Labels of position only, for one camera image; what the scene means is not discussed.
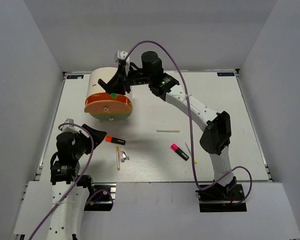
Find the green highlighter marker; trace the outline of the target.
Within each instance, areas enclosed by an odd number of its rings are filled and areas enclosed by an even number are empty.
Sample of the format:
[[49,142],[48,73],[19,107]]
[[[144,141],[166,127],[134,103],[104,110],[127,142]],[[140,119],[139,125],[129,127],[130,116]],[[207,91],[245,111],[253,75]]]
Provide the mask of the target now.
[[117,94],[116,93],[111,93],[110,96],[115,99],[117,97]]

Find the orange highlighter marker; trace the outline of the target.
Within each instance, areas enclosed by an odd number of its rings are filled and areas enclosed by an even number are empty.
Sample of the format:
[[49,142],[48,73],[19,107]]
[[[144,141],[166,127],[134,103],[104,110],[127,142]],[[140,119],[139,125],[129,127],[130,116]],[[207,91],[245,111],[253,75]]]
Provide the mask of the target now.
[[120,138],[116,138],[116,137],[113,137],[113,136],[109,136],[109,135],[107,135],[105,137],[105,141],[108,142],[108,143],[113,143],[113,144],[118,144],[118,145],[125,145],[126,144],[125,140],[120,139]]

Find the pink highlighter marker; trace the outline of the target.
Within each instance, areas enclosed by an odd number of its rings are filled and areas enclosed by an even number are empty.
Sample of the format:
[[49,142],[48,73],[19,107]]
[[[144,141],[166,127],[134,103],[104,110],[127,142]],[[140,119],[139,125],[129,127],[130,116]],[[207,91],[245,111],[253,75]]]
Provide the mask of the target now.
[[187,161],[189,159],[189,156],[175,143],[173,143],[170,148],[183,160]]

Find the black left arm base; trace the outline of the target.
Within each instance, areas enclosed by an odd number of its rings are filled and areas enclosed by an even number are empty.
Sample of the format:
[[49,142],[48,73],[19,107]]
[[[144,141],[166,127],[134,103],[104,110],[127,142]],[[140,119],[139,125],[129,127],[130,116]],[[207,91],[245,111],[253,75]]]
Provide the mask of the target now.
[[113,202],[116,198],[116,183],[94,183],[93,192],[89,195],[84,207],[86,212],[109,212],[113,208],[110,195]]

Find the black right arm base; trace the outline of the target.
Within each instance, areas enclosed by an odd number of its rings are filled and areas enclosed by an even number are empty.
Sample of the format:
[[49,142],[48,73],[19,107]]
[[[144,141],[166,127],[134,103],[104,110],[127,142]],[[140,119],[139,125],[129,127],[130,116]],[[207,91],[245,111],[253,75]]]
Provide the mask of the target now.
[[202,191],[195,191],[198,196],[201,213],[239,213],[247,212],[244,201],[244,190],[241,184],[236,184],[227,196],[218,191],[215,186]]

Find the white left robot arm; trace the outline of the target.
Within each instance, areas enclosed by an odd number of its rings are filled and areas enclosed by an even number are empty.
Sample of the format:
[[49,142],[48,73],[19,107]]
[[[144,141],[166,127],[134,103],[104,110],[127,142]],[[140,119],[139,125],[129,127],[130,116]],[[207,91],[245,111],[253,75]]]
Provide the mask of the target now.
[[92,156],[107,133],[89,127],[65,123],[56,137],[57,151],[50,160],[52,213],[48,240],[77,240],[80,238],[83,213],[87,200],[93,198],[96,187],[92,177],[80,169],[83,155]]

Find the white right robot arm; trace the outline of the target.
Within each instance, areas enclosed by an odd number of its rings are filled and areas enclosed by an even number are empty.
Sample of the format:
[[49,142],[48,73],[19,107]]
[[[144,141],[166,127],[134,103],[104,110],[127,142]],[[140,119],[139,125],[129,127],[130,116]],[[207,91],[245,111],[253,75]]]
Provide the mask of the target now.
[[98,79],[98,84],[108,94],[125,95],[131,86],[148,85],[150,91],[164,102],[169,103],[184,114],[202,130],[200,146],[211,159],[214,171],[216,195],[226,200],[234,193],[237,183],[232,173],[229,159],[231,131],[230,115],[208,108],[195,97],[186,94],[186,88],[178,80],[164,72],[162,60],[154,51],[146,51],[141,55],[142,67],[129,63],[127,52],[119,51],[118,68],[108,82]]

